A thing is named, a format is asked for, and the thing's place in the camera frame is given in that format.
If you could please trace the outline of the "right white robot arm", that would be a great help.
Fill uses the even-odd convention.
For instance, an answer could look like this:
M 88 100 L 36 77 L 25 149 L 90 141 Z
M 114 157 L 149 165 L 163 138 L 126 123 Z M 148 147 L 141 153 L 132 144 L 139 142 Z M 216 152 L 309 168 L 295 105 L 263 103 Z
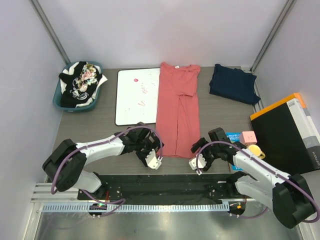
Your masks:
M 206 172 L 216 159 L 241 168 L 227 179 L 226 193 L 253 198 L 270 209 L 277 220 L 292 229 L 301 222 L 315 223 L 320 207 L 314 200 L 306 179 L 283 172 L 254 155 L 239 141 L 231 142 L 218 127 L 208 133 L 210 141 L 200 138 L 191 147 L 195 157 L 190 166 L 198 175 Z

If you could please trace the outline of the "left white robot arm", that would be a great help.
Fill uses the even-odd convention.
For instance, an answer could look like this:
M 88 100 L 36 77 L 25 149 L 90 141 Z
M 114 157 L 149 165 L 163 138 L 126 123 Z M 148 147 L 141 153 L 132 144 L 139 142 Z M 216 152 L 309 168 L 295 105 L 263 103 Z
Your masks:
M 134 152 L 146 168 L 157 170 L 162 164 L 163 143 L 151 127 L 139 122 L 122 132 L 91 142 L 65 139 L 42 165 L 51 180 L 51 194 L 76 188 L 91 199 L 101 200 L 109 190 L 107 183 L 96 172 L 87 172 L 85 166 L 107 157 Z

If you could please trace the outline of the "red t shirt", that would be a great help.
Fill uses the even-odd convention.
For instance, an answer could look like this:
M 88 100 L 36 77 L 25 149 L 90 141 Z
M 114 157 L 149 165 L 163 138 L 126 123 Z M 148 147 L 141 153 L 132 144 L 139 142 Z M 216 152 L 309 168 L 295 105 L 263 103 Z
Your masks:
M 164 143 L 163 155 L 191 159 L 191 148 L 200 139 L 199 65 L 160 65 L 156 131 Z

